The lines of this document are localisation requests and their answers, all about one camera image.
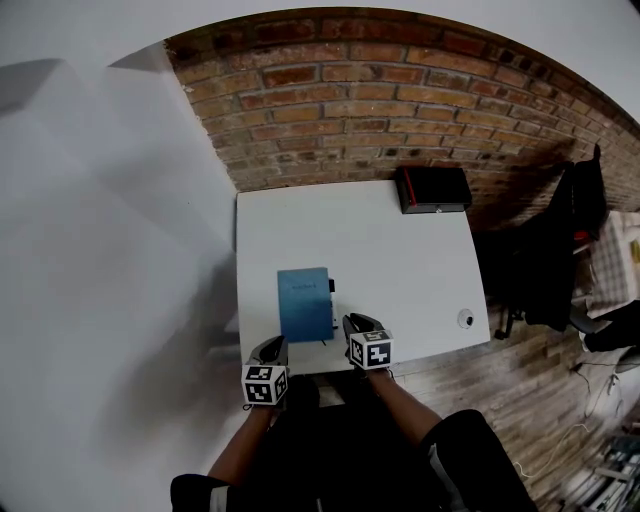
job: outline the white cable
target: white cable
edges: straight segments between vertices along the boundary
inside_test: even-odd
[[[589,434],[591,433],[591,430],[589,430],[587,428],[587,426],[584,423],[577,423],[576,425],[571,425],[569,427],[569,430],[567,430],[566,434],[564,436],[562,436],[562,439],[560,439],[560,442],[556,445],[556,447],[553,449],[553,452],[551,453],[551,457],[549,457],[549,461],[542,466],[542,468],[540,468],[540,470],[535,474],[535,475],[527,475],[524,472],[524,469],[522,469],[522,465],[519,462],[516,462],[514,464],[514,466],[518,466],[520,468],[520,474],[522,476],[524,476],[525,478],[535,478],[537,477],[540,473],[542,473],[545,469],[547,469],[547,467],[549,467],[549,464],[551,464],[551,462],[553,461],[553,458],[556,456],[556,453],[558,452],[558,448],[560,448],[560,446],[562,445],[562,443],[564,442],[564,440],[566,439],[566,437],[569,435],[569,432],[571,432],[571,429],[575,428],[575,427],[582,427],[584,428]]]

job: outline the black sleeve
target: black sleeve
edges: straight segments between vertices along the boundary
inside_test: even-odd
[[[469,510],[537,512],[500,440],[478,411],[438,423],[420,451],[437,459]]]
[[[222,480],[203,475],[181,475],[171,482],[173,512],[209,512],[211,491],[229,486]]]

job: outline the reflective stripe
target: reflective stripe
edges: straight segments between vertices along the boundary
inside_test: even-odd
[[[227,510],[227,491],[229,486],[216,487],[211,489],[211,500],[209,501],[209,512],[226,512]]]

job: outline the red brick wall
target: red brick wall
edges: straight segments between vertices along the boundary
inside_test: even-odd
[[[549,165],[603,150],[611,204],[640,207],[640,130],[557,62],[468,25],[324,8],[167,40],[176,75],[239,191],[463,167],[475,229],[549,201]]]

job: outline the red stripe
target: red stripe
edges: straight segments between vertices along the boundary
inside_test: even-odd
[[[407,168],[404,168],[404,179],[407,181],[407,186],[409,187],[409,203],[412,206],[416,206],[418,201],[416,201],[416,195],[413,193],[413,187],[411,186],[411,180],[409,179],[409,172]]]

